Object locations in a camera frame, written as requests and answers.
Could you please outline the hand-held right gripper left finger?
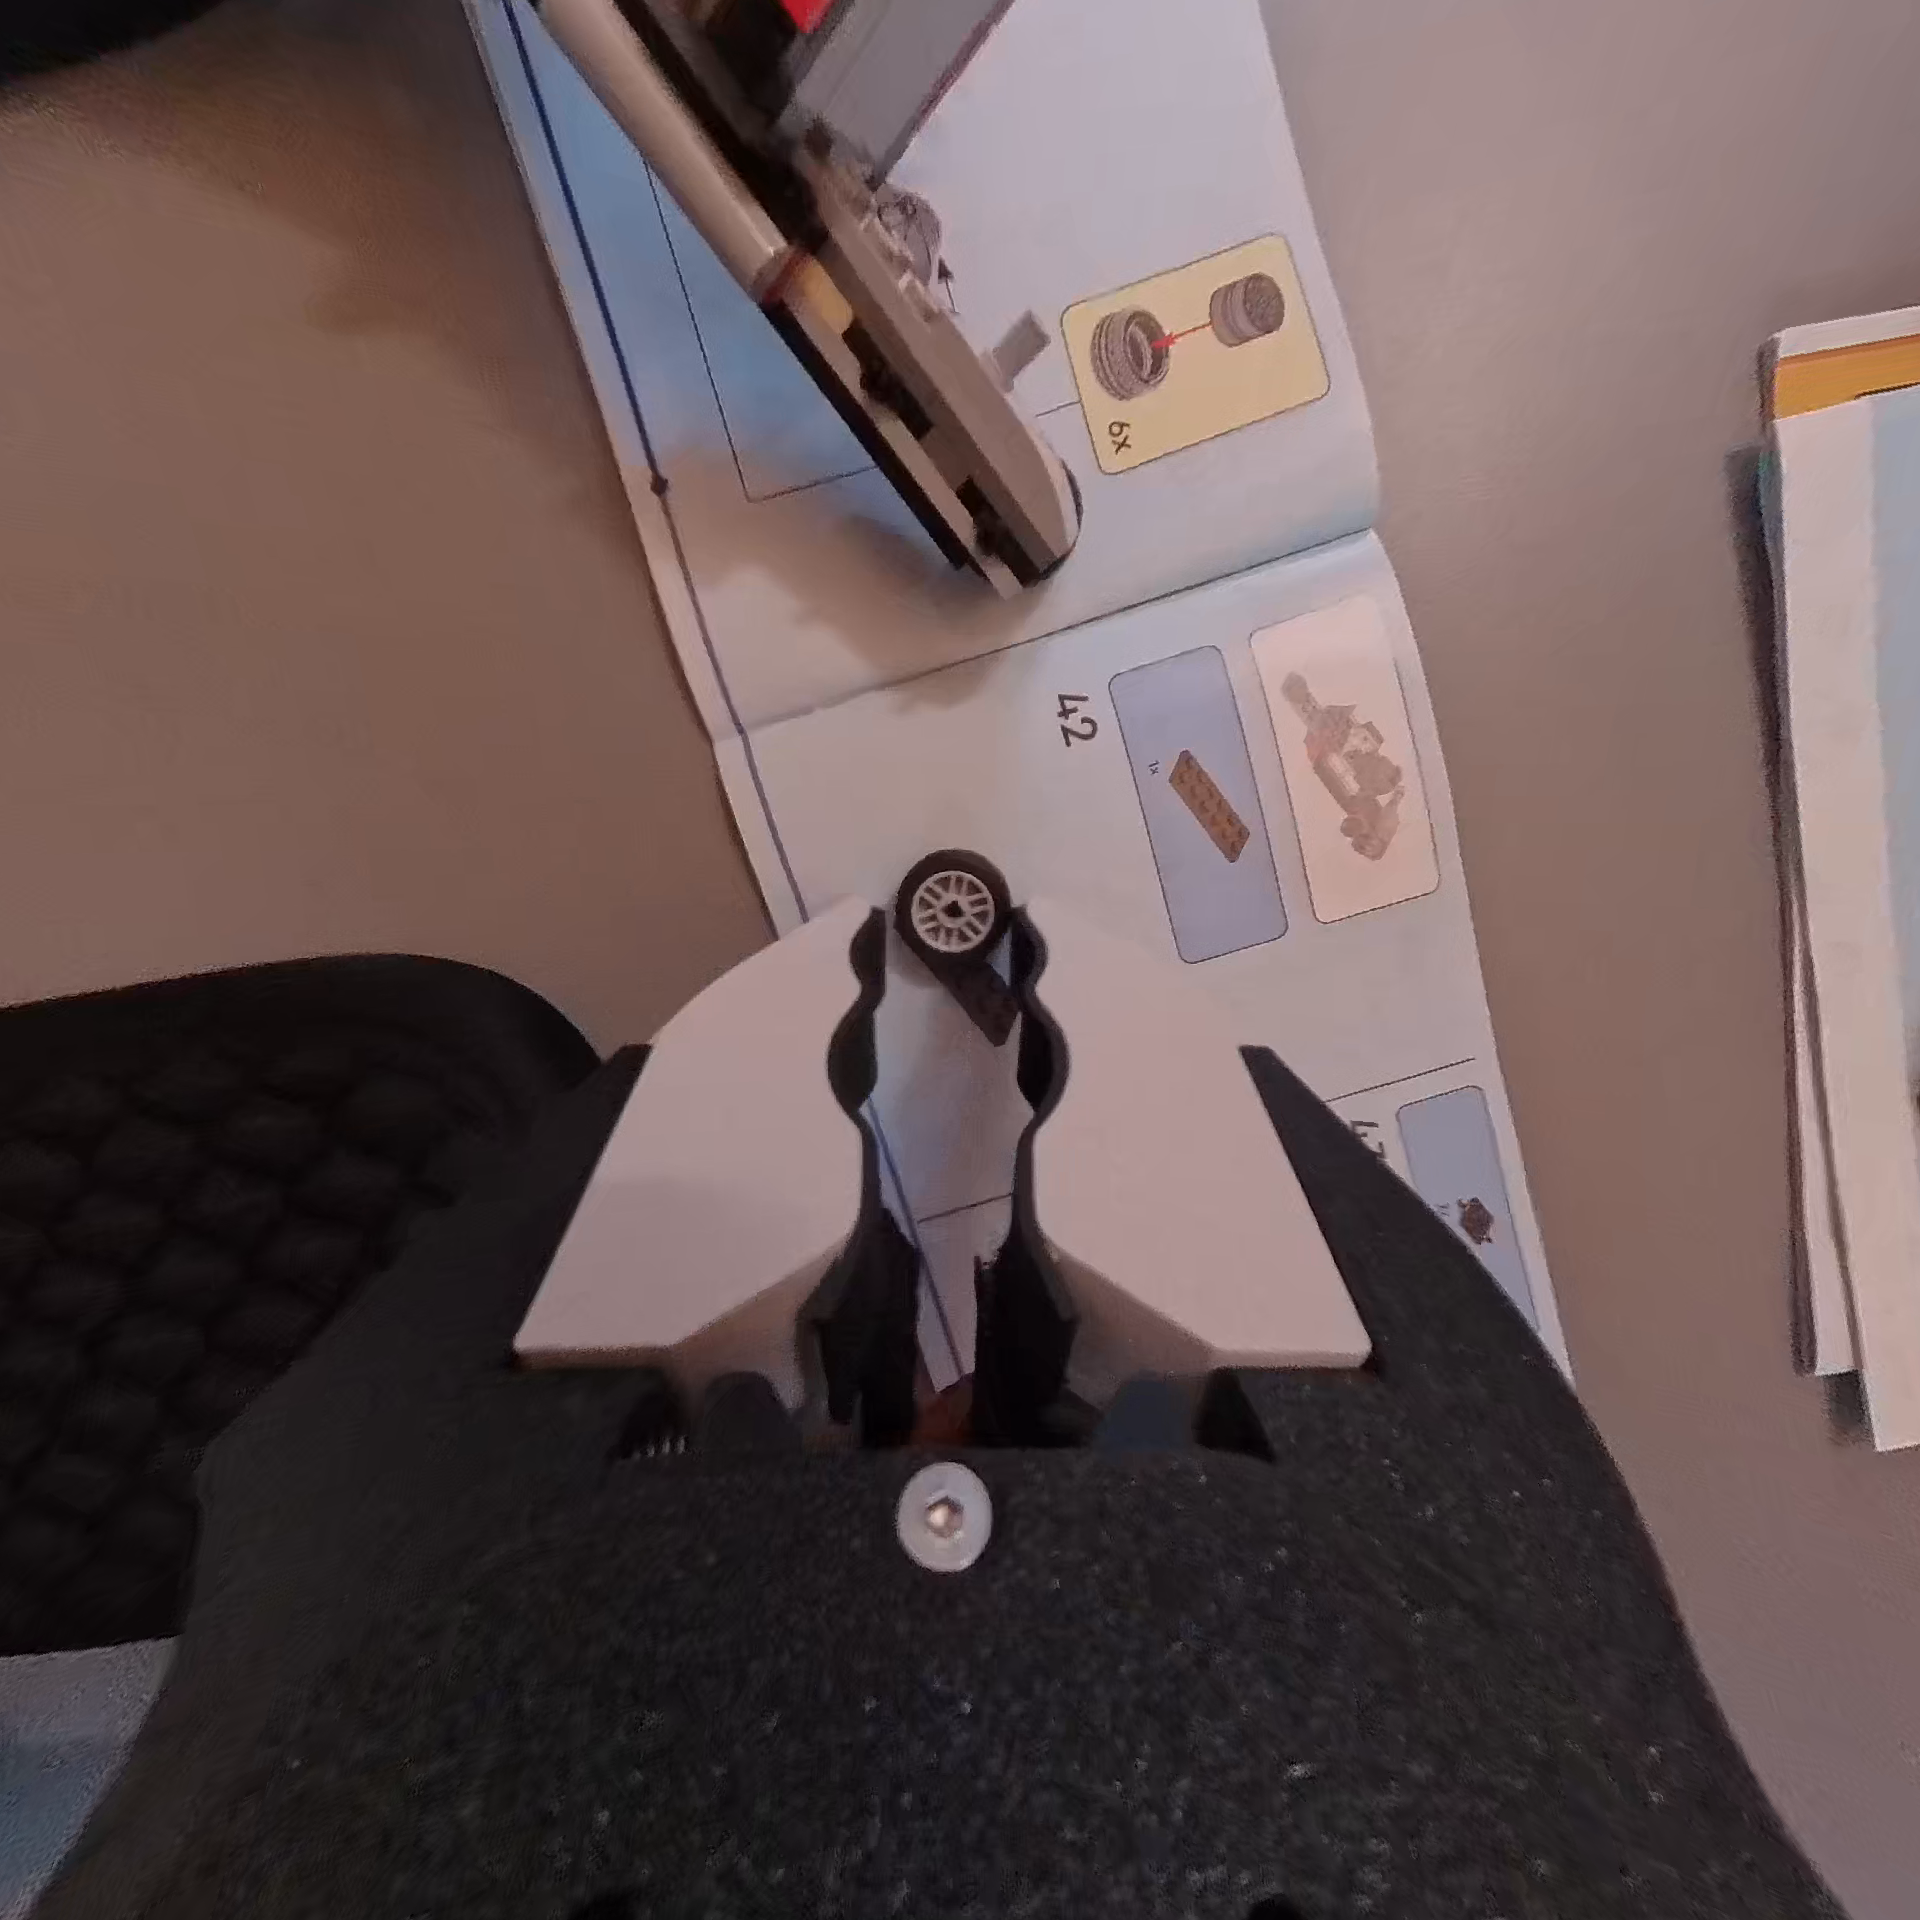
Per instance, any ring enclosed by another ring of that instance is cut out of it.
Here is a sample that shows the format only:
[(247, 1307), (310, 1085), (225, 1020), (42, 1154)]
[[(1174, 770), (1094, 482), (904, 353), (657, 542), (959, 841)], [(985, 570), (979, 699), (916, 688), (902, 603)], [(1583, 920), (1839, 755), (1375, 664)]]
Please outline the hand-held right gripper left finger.
[(646, 1050), (513, 1354), (735, 1377), (891, 1446), (916, 1425), (919, 1248), (868, 1118), (889, 929), (835, 905), (721, 976)]

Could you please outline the small lego wheel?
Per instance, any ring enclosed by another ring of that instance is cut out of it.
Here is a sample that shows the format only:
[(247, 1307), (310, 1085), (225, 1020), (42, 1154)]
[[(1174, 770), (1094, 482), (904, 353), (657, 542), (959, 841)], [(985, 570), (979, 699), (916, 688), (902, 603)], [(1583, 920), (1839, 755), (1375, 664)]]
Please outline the small lego wheel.
[(984, 965), (1011, 917), (1007, 878), (975, 850), (927, 853), (897, 886), (897, 934), (929, 969)]

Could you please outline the small dark lego piece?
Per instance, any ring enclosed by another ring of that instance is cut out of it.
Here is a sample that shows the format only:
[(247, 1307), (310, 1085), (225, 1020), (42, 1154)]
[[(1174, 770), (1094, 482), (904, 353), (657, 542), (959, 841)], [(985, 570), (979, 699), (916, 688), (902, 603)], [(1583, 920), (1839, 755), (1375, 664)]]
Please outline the small dark lego piece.
[(999, 1050), (1016, 1038), (1025, 1020), (1031, 972), (1018, 957), (1008, 957), (1001, 968), (979, 954), (950, 972), (946, 990), (985, 1042)]

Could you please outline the open lego instruction booklet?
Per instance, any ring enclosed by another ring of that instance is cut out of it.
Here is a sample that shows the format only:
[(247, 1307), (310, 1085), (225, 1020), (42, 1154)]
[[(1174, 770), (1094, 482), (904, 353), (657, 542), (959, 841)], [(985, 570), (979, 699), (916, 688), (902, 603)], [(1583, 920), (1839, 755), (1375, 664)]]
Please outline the open lego instruction booklet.
[(968, 849), (1180, 963), (1568, 1361), (1377, 436), (1260, 4), (1011, 4), (908, 245), (1083, 499), (952, 568), (536, 4), (466, 4), (777, 933)]

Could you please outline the closed lego instruction booklet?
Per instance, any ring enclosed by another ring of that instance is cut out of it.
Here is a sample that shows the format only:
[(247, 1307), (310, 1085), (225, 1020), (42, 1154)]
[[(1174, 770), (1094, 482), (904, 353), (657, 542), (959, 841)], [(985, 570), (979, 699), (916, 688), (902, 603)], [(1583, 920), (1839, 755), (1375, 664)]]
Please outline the closed lego instruction booklet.
[(1795, 1363), (1918, 1440), (1918, 308), (1762, 355), (1761, 516), (1793, 1058)]

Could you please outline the red black lego vehicle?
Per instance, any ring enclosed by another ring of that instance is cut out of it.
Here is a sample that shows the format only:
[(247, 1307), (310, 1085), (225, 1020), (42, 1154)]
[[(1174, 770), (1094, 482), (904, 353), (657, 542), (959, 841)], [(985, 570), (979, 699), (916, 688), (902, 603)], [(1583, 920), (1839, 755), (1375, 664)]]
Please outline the red black lego vehicle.
[(889, 182), (1008, 4), (540, 3), (558, 43), (944, 557), (1041, 585), (1083, 526), (1018, 404), (1049, 342), (979, 353)]

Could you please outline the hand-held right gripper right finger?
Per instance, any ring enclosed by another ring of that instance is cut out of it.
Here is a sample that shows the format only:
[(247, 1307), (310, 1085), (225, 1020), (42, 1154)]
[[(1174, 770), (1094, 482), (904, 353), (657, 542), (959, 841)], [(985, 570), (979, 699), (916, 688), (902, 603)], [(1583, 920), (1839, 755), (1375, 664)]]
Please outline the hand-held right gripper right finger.
[(977, 1440), (1070, 1446), (1139, 1378), (1351, 1372), (1359, 1305), (1230, 1016), (1065, 905), (1008, 925), (1027, 1121), (977, 1261)]

